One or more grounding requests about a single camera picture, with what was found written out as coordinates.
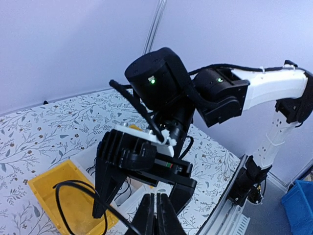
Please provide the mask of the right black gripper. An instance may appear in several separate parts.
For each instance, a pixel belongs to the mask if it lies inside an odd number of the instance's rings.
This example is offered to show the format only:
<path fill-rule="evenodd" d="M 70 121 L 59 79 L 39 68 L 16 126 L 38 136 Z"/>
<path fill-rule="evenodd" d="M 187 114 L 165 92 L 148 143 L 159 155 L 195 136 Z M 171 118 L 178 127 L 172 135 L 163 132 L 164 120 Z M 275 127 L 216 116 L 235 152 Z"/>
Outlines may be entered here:
<path fill-rule="evenodd" d="M 158 182 L 172 185 L 169 199 L 176 215 L 179 215 L 190 202 L 197 185 L 197 181 L 191 178 L 193 165 L 190 162 L 168 156 L 159 156 L 156 160 L 170 163 L 173 166 L 167 167 L 154 163 L 149 169 L 123 169 L 123 171 L 130 177 L 154 187 L 158 185 Z M 106 163 L 103 159 L 96 158 L 95 190 L 102 202 L 110 204 L 113 201 L 126 180 L 125 173 L 112 164 Z"/>

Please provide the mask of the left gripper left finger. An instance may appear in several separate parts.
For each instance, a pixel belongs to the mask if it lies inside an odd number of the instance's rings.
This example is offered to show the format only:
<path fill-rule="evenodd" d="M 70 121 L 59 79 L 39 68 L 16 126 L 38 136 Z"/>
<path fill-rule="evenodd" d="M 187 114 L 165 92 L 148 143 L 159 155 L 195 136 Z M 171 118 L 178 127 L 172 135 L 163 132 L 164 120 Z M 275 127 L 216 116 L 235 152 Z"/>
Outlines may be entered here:
<path fill-rule="evenodd" d="M 137 229 L 139 235 L 154 233 L 155 196 L 153 193 L 144 194 L 131 225 Z"/>

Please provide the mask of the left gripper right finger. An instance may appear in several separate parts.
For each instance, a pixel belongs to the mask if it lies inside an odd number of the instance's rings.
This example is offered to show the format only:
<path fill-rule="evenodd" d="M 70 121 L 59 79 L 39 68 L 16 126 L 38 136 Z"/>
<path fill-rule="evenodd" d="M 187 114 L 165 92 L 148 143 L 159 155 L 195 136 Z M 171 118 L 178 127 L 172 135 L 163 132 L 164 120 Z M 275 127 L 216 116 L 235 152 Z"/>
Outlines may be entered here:
<path fill-rule="evenodd" d="M 165 193 L 156 195 L 156 235 L 185 235 L 174 207 Z"/>

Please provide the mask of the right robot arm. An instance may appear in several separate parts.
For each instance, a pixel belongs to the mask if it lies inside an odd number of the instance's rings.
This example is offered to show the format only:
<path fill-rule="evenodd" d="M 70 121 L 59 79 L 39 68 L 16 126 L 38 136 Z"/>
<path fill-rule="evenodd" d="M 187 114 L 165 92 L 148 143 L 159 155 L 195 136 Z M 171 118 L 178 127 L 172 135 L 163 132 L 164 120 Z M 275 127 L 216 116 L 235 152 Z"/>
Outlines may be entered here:
<path fill-rule="evenodd" d="M 163 47 L 136 59 L 124 74 L 128 85 L 111 80 L 110 86 L 146 120 L 148 130 L 117 125 L 104 134 L 96 152 L 95 189 L 106 203 L 130 177 L 151 186 L 172 185 L 169 199 L 180 213 L 197 184 L 182 148 L 194 113 L 211 127 L 276 101 L 273 129 L 262 149 L 248 157 L 228 193 L 242 206 L 266 179 L 279 145 L 313 111 L 313 75 L 290 60 L 281 67 L 212 64 L 189 72 L 175 52 Z"/>

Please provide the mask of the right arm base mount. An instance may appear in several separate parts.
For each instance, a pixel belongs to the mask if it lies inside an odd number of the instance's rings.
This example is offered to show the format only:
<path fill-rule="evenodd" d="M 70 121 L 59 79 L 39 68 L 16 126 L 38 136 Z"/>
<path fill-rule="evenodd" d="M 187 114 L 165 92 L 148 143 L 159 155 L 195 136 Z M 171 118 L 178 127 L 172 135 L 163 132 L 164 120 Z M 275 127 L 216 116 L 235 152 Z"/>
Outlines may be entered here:
<path fill-rule="evenodd" d="M 260 204 L 264 195 L 258 187 L 266 180 L 271 168 L 272 166 L 261 169 L 253 160 L 253 156 L 249 156 L 245 165 L 240 168 L 227 198 L 235 205 L 241 207 L 246 200 L 255 205 Z"/>

